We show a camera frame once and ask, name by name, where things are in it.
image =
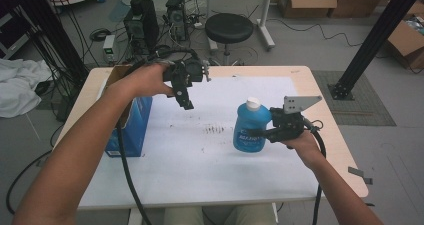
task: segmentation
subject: blue box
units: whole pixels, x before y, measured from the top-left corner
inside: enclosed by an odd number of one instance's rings
[[[115,66],[106,87],[116,82],[130,66]],[[149,121],[152,97],[137,97],[128,104],[121,115],[122,140],[127,157],[140,157],[146,135],[147,123]],[[105,152],[109,157],[120,157],[118,131],[115,128],[106,145]]]

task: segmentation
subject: forearm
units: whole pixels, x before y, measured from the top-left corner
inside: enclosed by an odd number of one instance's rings
[[[73,219],[109,136],[131,100],[131,94],[122,90],[122,86],[111,86],[75,123],[25,195],[15,222],[19,223],[20,219],[31,221],[31,216],[51,217],[52,221],[59,216],[65,223]]]
[[[382,224],[324,157],[311,169],[340,224]]]

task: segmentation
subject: wrist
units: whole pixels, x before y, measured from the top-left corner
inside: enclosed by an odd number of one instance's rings
[[[328,164],[327,159],[320,153],[317,154],[313,159],[310,159],[308,163],[309,169],[311,169],[314,173],[323,169]]]
[[[115,99],[129,103],[135,97],[134,92],[132,92],[131,87],[126,85],[125,82],[121,79],[112,85],[110,85],[105,94],[110,94]]]

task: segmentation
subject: table leg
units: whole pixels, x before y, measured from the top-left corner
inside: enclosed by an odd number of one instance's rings
[[[275,222],[278,224],[278,211],[277,211],[277,206],[275,205],[275,203],[272,203],[272,209],[274,210]]]
[[[262,17],[261,17],[261,19],[257,19],[259,31],[261,32],[261,34],[265,38],[265,42],[266,42],[266,46],[267,46],[268,51],[271,50],[271,48],[275,47],[275,43],[272,40],[272,37],[269,34],[268,29],[265,26],[265,22],[266,22],[266,19],[268,17],[268,9],[269,9],[270,1],[271,0],[264,0]]]
[[[128,219],[128,225],[142,225],[143,217],[141,216],[138,208],[132,208],[130,212],[130,217]]]
[[[210,0],[206,0],[206,17],[209,18],[211,15],[212,11],[211,11],[211,6],[210,6]],[[218,51],[218,45],[216,44],[215,41],[212,41],[210,38],[208,38],[208,42],[209,42],[209,49],[211,52],[216,52]]]

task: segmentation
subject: blue bottle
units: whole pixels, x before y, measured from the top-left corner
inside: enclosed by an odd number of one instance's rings
[[[259,99],[247,98],[237,109],[237,122],[234,128],[233,145],[242,152],[259,152],[265,145],[265,138],[251,137],[247,134],[247,129],[266,129],[266,125],[271,121],[271,112],[261,105]]]

